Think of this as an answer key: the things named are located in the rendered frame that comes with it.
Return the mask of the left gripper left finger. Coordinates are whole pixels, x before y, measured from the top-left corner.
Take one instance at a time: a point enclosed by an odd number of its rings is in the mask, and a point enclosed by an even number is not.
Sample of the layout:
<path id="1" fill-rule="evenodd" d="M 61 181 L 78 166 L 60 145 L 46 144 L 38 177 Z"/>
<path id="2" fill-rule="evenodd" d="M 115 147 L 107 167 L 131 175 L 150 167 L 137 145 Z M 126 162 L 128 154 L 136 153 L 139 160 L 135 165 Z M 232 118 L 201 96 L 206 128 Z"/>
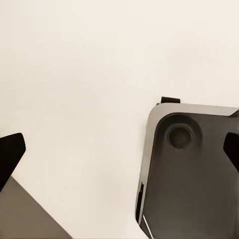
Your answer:
<path id="1" fill-rule="evenodd" d="M 0 192 L 25 152 L 26 145 L 21 132 L 0 138 Z"/>

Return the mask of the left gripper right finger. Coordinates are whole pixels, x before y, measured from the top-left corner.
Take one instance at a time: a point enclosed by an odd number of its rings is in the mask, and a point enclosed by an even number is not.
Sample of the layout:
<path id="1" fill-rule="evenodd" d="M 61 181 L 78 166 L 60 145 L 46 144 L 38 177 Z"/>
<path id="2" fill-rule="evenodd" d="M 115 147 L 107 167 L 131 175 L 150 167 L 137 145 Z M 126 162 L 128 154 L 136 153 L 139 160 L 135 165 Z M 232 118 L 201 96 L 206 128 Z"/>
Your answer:
<path id="1" fill-rule="evenodd" d="M 223 150 L 239 172 L 239 134 L 227 132 Z"/>

